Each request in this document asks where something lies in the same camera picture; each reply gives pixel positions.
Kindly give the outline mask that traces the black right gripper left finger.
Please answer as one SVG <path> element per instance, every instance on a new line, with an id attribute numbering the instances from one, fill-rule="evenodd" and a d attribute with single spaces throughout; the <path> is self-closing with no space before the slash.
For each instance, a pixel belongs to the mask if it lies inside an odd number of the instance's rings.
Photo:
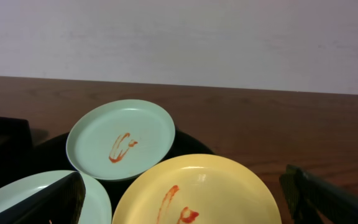
<path id="1" fill-rule="evenodd" d="M 81 174 L 72 172 L 0 212 L 0 224 L 77 224 L 85 195 Z"/>

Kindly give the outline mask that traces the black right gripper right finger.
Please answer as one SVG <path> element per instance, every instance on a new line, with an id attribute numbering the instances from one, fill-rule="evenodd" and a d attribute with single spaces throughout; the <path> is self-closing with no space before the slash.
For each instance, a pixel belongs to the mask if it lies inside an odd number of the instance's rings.
<path id="1" fill-rule="evenodd" d="M 279 182 L 295 224 L 358 224 L 358 198 L 297 166 L 287 165 Z"/>

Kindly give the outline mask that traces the mint green plate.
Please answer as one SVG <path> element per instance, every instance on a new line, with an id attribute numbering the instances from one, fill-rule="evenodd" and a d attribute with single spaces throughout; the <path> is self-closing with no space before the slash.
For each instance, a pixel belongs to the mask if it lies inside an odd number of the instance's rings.
<path id="1" fill-rule="evenodd" d="M 48 187 L 52 183 L 71 174 L 71 170 L 53 170 L 42 172 L 16 180 L 0 188 L 0 212 L 23 201 L 27 197 Z M 112 207 L 104 187 L 94 178 L 82 174 L 85 183 L 85 201 L 79 222 L 83 224 L 110 224 Z"/>
<path id="2" fill-rule="evenodd" d="M 175 139 L 172 117 L 144 100 L 119 100 L 85 114 L 66 141 L 70 164 L 95 179 L 131 179 L 158 164 Z"/>

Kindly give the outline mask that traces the yellow plate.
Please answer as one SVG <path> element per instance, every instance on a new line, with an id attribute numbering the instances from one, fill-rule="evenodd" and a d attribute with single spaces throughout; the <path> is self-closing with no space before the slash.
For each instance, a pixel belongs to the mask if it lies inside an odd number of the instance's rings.
<path id="1" fill-rule="evenodd" d="M 281 223 L 267 186 L 238 162 L 210 154 L 166 160 L 125 191 L 113 224 Z"/>

